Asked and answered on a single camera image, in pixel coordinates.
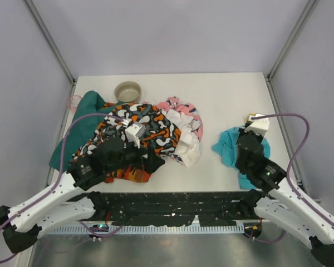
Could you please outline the light blue cloth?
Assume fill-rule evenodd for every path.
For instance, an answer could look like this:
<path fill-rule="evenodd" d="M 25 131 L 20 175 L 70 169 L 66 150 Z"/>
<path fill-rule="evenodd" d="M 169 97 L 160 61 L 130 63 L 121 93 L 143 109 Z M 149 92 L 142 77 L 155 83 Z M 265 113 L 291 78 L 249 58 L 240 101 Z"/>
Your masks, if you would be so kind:
<path fill-rule="evenodd" d="M 212 151 L 221 157 L 222 164 L 231 167 L 238 172 L 239 187 L 243 190 L 256 189 L 255 186 L 241 174 L 235 166 L 237 159 L 237 139 L 239 137 L 239 127 L 232 127 L 220 134 L 219 140 L 212 146 Z"/>

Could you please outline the camouflage orange black cloth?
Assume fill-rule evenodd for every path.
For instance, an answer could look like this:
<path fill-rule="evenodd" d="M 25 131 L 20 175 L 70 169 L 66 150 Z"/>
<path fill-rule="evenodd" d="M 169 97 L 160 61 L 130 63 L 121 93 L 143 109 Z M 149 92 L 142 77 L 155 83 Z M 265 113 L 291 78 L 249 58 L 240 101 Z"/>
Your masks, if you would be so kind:
<path fill-rule="evenodd" d="M 87 126 L 88 132 L 81 144 L 72 150 L 72 158 L 66 166 L 70 166 L 79 157 L 93 153 L 98 144 L 109 137 L 119 137 L 125 143 L 129 142 L 125 133 L 126 126 L 117 120 L 118 117 L 143 125 L 145 130 L 139 137 L 141 146 L 152 145 L 159 156 L 175 154 L 182 132 L 157 106 L 149 103 L 123 103 L 114 107 L 105 105 L 99 112 L 108 116 L 85 118 L 77 124 L 76 127 L 80 130 Z"/>

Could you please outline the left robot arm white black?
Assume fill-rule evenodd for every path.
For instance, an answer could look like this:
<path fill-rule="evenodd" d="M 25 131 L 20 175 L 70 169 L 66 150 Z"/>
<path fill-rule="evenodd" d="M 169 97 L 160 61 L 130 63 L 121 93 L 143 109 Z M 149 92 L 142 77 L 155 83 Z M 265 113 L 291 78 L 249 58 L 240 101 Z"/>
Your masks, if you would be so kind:
<path fill-rule="evenodd" d="M 105 181 L 108 174 L 128 168 L 154 173 L 165 160 L 155 146 L 137 147 L 118 137 L 102 142 L 90 155 L 79 157 L 55 184 L 45 188 L 20 205 L 0 207 L 0 225 L 9 250 L 20 253 L 33 246 L 45 233 L 65 223 L 98 219 L 108 210 L 100 192 L 91 192 L 73 204 L 65 201 Z"/>

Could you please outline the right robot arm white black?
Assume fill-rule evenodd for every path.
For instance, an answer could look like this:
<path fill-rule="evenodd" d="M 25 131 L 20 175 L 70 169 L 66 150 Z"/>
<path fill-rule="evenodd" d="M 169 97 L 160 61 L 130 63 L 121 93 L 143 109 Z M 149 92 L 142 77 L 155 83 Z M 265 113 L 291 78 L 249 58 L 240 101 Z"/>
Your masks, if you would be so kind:
<path fill-rule="evenodd" d="M 264 156 L 261 137 L 247 133 L 240 135 L 236 144 L 235 165 L 256 187 L 251 192 L 254 213 L 304 243 L 323 266 L 334 266 L 334 216 Z"/>

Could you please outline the orange red patterned cloth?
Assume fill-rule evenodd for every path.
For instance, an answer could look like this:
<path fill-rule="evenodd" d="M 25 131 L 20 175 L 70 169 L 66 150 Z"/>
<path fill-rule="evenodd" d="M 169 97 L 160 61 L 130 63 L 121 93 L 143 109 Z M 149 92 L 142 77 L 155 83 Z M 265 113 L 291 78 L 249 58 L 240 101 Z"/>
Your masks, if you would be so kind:
<path fill-rule="evenodd" d="M 107 174 L 105 183 L 114 182 L 115 179 L 122 179 L 136 183 L 146 183 L 149 181 L 151 174 L 144 170 L 129 166 L 124 169 L 118 169 L 110 174 Z"/>

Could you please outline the white cloth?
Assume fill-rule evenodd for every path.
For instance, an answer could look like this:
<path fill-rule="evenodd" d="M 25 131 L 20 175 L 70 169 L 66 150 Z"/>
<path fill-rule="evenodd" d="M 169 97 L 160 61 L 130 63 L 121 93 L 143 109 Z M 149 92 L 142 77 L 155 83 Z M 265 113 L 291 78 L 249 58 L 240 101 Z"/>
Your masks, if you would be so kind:
<path fill-rule="evenodd" d="M 166 118 L 181 131 L 173 158 L 185 167 L 193 166 L 200 158 L 201 120 L 173 109 L 166 113 Z"/>

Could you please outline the dark teal green cloth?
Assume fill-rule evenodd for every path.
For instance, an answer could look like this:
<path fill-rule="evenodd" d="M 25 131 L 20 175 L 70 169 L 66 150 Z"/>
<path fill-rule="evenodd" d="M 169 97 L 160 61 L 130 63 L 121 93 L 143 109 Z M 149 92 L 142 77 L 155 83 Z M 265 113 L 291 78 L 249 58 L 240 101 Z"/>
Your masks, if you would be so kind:
<path fill-rule="evenodd" d="M 73 122 L 78 118 L 92 113 L 102 113 L 105 104 L 104 99 L 95 91 L 89 91 L 84 94 L 80 101 Z M 70 161 L 73 160 L 74 154 L 85 145 L 93 136 L 99 123 L 104 119 L 103 116 L 91 116 L 77 122 L 66 139 L 65 151 L 63 156 L 63 170 L 68 169 Z"/>

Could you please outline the pink patterned cloth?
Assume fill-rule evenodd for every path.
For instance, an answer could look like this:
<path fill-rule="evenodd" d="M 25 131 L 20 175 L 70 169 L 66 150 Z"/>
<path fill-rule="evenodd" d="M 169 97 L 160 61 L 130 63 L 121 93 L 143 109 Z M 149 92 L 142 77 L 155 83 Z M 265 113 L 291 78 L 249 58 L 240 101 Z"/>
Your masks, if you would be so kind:
<path fill-rule="evenodd" d="M 158 109 L 162 110 L 162 113 L 165 116 L 166 116 L 166 113 L 169 110 L 173 109 L 173 110 L 178 111 L 178 112 L 183 112 L 186 115 L 194 116 L 195 118 L 198 118 L 198 119 L 201 120 L 201 117 L 199 116 L 199 113 L 198 113 L 196 107 L 193 104 L 184 102 L 177 97 L 169 97 L 166 101 L 157 104 L 157 107 L 158 107 Z M 202 120 L 201 120 L 201 123 L 202 123 L 202 127 L 201 127 L 201 130 L 199 132 L 201 132 L 202 136 L 203 136 L 203 122 L 202 122 Z"/>

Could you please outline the beige round bowl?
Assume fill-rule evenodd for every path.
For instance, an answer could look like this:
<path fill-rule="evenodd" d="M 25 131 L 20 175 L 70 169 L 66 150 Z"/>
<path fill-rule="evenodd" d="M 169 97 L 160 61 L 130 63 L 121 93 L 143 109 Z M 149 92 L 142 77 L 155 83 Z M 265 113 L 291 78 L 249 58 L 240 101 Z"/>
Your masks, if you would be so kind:
<path fill-rule="evenodd" d="M 139 102 L 141 92 L 142 90 L 138 83 L 126 81 L 116 86 L 114 96 L 120 102 Z"/>

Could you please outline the pink transparent cup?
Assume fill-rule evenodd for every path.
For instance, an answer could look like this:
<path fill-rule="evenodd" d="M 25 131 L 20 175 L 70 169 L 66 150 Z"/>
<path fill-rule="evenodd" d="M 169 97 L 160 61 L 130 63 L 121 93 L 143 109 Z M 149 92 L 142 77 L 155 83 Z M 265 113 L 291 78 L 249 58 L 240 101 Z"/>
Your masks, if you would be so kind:
<path fill-rule="evenodd" d="M 72 96 L 67 98 L 66 106 L 71 111 L 76 110 L 81 100 L 82 100 L 81 96 L 72 95 Z"/>

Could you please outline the black front mounting rail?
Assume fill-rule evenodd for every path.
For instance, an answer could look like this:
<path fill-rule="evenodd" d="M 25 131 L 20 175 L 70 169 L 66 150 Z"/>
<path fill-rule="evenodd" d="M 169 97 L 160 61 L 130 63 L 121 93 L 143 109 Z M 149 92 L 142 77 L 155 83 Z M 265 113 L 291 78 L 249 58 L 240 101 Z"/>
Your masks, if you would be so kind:
<path fill-rule="evenodd" d="M 89 219 L 115 226 L 229 226 L 239 220 L 258 221 L 253 210 L 262 193 L 154 192 L 103 193 L 98 211 Z"/>

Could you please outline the left aluminium frame post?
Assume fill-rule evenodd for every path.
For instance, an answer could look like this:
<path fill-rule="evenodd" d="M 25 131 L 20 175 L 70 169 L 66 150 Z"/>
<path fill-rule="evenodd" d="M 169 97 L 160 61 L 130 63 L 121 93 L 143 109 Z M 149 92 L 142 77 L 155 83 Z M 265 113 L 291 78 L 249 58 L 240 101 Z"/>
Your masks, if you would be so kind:
<path fill-rule="evenodd" d="M 50 31 L 48 30 L 41 14 L 39 13 L 36 5 L 32 0 L 23 0 L 24 5 L 26 6 L 27 10 L 29 11 L 30 15 L 33 18 L 33 21 L 37 25 L 38 29 L 40 30 L 43 38 L 45 39 L 49 49 L 53 53 L 55 59 L 57 60 L 59 66 L 63 70 L 66 78 L 68 79 L 69 83 L 71 85 L 75 84 L 76 79 L 72 75 L 66 61 L 64 60 L 60 50 L 58 49 L 58 46 L 56 42 L 54 41 Z"/>

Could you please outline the aluminium frame post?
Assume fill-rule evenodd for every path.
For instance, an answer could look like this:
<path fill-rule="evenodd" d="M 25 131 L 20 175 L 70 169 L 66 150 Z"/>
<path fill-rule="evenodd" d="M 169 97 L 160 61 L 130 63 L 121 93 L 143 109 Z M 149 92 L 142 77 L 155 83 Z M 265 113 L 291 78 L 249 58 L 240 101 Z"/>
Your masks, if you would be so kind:
<path fill-rule="evenodd" d="M 58 49 L 58 46 L 56 42 L 54 41 L 50 31 L 48 30 L 41 14 L 39 13 L 36 5 L 32 0 L 23 0 L 24 5 L 26 6 L 27 10 L 29 11 L 30 15 L 33 18 L 33 21 L 37 25 L 38 29 L 40 30 L 43 38 L 45 39 L 49 49 L 53 53 L 55 59 L 57 60 L 59 66 L 63 70 L 66 78 L 68 79 L 69 83 L 71 85 L 75 84 L 76 79 L 72 75 L 66 61 L 64 60 L 60 50 Z"/>
<path fill-rule="evenodd" d="M 300 36 L 302 30 L 304 29 L 306 23 L 308 22 L 310 16 L 314 12 L 315 8 L 319 4 L 319 0 L 308 0 L 304 6 L 302 12 L 298 16 L 290 34 L 288 35 L 285 43 L 283 44 L 276 61 L 274 62 L 271 70 L 266 75 L 268 81 L 271 81 L 276 75 L 278 69 L 280 68 L 283 61 L 286 59 L 287 55 L 291 51 L 298 37 Z"/>

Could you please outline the right aluminium frame post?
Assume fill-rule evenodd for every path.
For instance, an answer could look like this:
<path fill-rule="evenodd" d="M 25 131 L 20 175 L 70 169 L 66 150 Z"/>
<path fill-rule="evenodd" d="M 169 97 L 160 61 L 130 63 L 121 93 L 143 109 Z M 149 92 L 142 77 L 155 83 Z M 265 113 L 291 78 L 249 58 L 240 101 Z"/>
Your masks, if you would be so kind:
<path fill-rule="evenodd" d="M 274 62 L 271 70 L 266 75 L 268 81 L 271 81 L 276 75 L 278 69 L 280 68 L 283 61 L 286 59 L 287 55 L 291 51 L 298 37 L 300 36 L 302 30 L 304 29 L 306 23 L 308 22 L 310 16 L 314 12 L 315 8 L 319 4 L 319 0 L 308 0 L 304 6 L 302 12 L 298 16 L 290 34 L 288 35 L 285 43 L 283 44 L 276 61 Z"/>

